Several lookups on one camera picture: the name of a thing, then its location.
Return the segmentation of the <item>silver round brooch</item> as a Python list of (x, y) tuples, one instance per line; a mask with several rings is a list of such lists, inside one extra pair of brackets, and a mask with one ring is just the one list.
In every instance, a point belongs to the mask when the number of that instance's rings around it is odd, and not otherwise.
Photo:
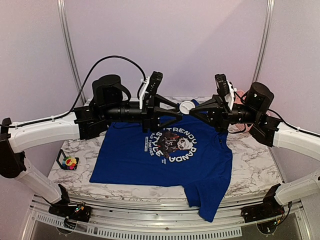
[(184, 115), (189, 115), (190, 111), (195, 107), (196, 107), (195, 104), (190, 100), (185, 100), (182, 103), (180, 103), (178, 106), (179, 111)]

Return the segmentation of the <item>blue printed t-shirt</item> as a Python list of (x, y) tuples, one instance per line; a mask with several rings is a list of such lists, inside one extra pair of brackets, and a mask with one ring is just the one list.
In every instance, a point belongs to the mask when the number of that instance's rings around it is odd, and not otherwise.
[(190, 116), (155, 132), (114, 122), (106, 131), (91, 183), (182, 186), (190, 207), (212, 222), (231, 182), (227, 133)]

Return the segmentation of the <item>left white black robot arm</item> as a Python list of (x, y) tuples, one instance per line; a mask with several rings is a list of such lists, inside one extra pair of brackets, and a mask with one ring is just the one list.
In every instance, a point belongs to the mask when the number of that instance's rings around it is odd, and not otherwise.
[(102, 76), (92, 83), (89, 105), (73, 108), (60, 116), (27, 122), (2, 121), (0, 128), (0, 174), (15, 179), (40, 194), (63, 216), (74, 213), (67, 190), (36, 169), (25, 150), (64, 140), (89, 140), (116, 122), (140, 123), (144, 132), (156, 132), (182, 119), (178, 106), (157, 94), (163, 75), (153, 72), (143, 82), (138, 101), (124, 99), (129, 90), (116, 74)]

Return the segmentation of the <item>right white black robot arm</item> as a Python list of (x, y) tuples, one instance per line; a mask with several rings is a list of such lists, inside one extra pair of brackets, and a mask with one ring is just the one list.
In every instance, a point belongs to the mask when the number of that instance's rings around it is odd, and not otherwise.
[(280, 116), (267, 114), (274, 95), (262, 83), (251, 85), (242, 104), (234, 102), (236, 93), (227, 80), (217, 83), (217, 92), (210, 100), (190, 109), (189, 114), (218, 132), (227, 131), (229, 125), (249, 124), (249, 133), (263, 145), (320, 159), (319, 134), (292, 126)]

